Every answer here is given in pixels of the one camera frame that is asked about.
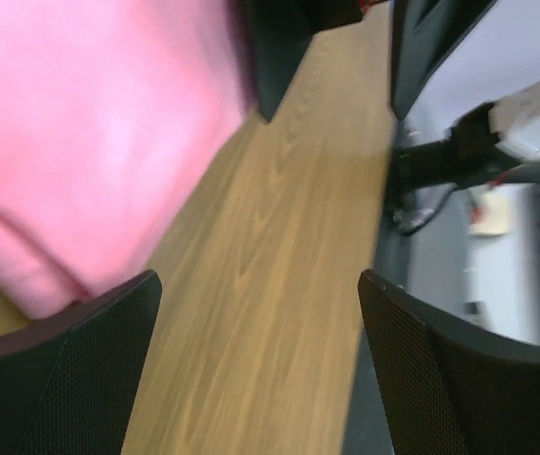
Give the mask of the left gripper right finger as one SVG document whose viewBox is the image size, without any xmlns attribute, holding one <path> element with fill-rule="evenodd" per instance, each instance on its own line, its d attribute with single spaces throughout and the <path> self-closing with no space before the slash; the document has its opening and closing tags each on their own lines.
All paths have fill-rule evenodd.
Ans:
<svg viewBox="0 0 540 455">
<path fill-rule="evenodd" d="M 432 332 L 467 454 L 540 454 L 540 346 L 430 308 L 414 313 Z"/>
</svg>

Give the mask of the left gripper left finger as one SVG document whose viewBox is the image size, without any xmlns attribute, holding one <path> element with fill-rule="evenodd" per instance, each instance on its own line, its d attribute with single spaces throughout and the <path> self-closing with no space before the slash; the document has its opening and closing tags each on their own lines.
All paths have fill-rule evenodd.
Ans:
<svg viewBox="0 0 540 455">
<path fill-rule="evenodd" d="M 145 271 L 0 337 L 0 454 L 120 453 L 162 284 Z"/>
</svg>

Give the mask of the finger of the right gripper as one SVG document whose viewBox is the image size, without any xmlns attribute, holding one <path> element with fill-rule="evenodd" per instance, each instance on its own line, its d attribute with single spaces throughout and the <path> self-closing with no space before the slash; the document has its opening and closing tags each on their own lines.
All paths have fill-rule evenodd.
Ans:
<svg viewBox="0 0 540 455">
<path fill-rule="evenodd" d="M 261 116 L 271 121 L 314 36 L 358 23 L 357 1 L 251 0 L 243 3 Z"/>
</svg>

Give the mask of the light pink t shirt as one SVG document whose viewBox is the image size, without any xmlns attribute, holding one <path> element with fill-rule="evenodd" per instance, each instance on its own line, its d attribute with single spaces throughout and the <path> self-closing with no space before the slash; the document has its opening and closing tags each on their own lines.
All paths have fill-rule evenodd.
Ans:
<svg viewBox="0 0 540 455">
<path fill-rule="evenodd" d="M 129 280 L 253 100 L 235 1 L 0 1 L 0 289 Z"/>
</svg>

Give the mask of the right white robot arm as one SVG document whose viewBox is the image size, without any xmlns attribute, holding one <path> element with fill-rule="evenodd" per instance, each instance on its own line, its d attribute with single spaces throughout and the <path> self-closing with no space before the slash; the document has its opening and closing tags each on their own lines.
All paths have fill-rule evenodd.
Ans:
<svg viewBox="0 0 540 455">
<path fill-rule="evenodd" d="M 352 1 L 244 1 L 256 64 L 258 107 L 271 121 L 314 37 L 363 18 Z M 390 108 L 404 121 L 430 76 L 488 11 L 488 1 L 398 1 L 392 14 Z M 447 138 L 398 149 L 388 187 L 394 194 L 438 184 L 462 190 L 512 173 L 518 158 L 497 149 L 498 104 L 487 101 L 458 119 Z"/>
</svg>

